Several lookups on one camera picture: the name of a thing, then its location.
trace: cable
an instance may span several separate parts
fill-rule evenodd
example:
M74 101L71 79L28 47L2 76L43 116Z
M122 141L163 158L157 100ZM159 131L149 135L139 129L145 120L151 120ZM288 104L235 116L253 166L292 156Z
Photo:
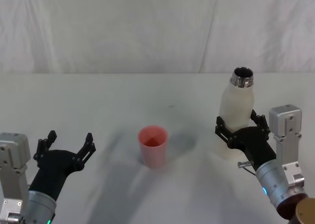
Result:
M256 176L256 174L255 174L255 173L253 173L252 171L249 171L246 167L243 167L243 169L244 169L244 170L246 170L246 171L248 171L251 175Z

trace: bottle neck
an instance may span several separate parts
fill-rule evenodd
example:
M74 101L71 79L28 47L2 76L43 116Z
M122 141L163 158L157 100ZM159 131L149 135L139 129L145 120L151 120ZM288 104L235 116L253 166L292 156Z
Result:
M230 79L230 83L238 88L248 88L253 85L252 70L246 67L236 68Z

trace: blue led light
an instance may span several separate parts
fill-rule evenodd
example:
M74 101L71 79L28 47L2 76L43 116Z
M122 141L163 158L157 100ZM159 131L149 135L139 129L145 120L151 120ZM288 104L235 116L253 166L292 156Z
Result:
M264 191L265 195L268 195L268 192L265 187L263 187L262 190Z

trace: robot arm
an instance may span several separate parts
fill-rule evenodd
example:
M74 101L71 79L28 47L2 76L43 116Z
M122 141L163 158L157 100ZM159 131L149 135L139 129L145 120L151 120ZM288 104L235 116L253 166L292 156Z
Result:
M3 205L0 223L14 223L24 212L29 199L25 176L26 163L30 160L28 139L23 134L0 134L0 180L3 190Z
M301 109L286 105L270 111L270 129L277 141L276 154L267 143L270 132L265 117L252 111L256 127L242 128L234 133L217 117L216 134L230 149L244 152L248 162L239 167L253 166L265 194L284 219L291 220L297 204L307 198L304 177L298 163L298 142L301 138Z
M27 137L23 134L0 134L0 179L4 201L0 224L50 224L55 216L56 201L68 175L81 171L95 152L93 137L88 133L81 150L49 150L57 135L52 130L38 141L34 159L39 171L30 188L25 170L30 160Z

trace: brown object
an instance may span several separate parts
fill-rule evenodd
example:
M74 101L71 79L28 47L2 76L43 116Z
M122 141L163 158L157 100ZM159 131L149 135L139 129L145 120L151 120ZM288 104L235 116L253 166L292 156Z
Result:
M278 206L277 206L277 212L279 213L279 215L287 220L291 220L293 218L293 216L295 215L295 208L296 205L302 200L307 198L307 194L305 193L298 193L294 196L291 196L289 198L287 198L286 200L284 200L283 202L281 202Z
M301 224L315 224L315 198L300 201L296 206L295 215Z

